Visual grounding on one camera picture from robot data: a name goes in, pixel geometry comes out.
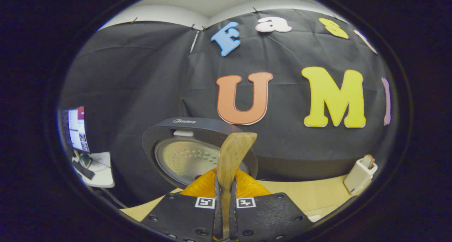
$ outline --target table surface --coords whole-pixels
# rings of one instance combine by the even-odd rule
[[[347,175],[329,179],[301,182],[274,182],[259,181],[262,186],[271,193],[286,193],[290,199],[302,210],[311,221],[317,221],[328,215],[336,208],[355,195],[359,195],[371,181],[368,181],[363,189],[351,195],[344,185]],[[176,188],[172,192],[180,192],[182,189]],[[137,221],[142,221],[145,216],[162,200],[163,196],[144,203],[142,205],[124,208],[121,211]]]
[[[102,153],[92,153],[89,154],[89,157],[93,159],[91,165],[89,165],[88,170],[93,171],[95,173],[94,177],[90,180],[85,177],[79,171],[74,169],[77,173],[82,176],[83,182],[92,187],[102,187],[102,188],[112,188],[114,187],[114,180],[111,170],[111,162],[110,162],[110,152],[102,152]],[[72,160],[78,162],[78,157],[72,157]]]

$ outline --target screw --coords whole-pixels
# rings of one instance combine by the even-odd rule
[[[244,236],[251,236],[254,234],[254,232],[252,230],[246,230],[242,233]]]
[[[157,218],[156,216],[153,216],[153,215],[149,215],[149,218],[150,218],[152,221],[154,221],[154,222],[156,222],[156,221],[158,220],[158,218]]]
[[[206,231],[206,230],[199,229],[199,230],[196,230],[196,234],[198,234],[198,235],[200,235],[200,236],[206,236],[206,235],[208,235],[209,233],[208,233],[208,231]]]

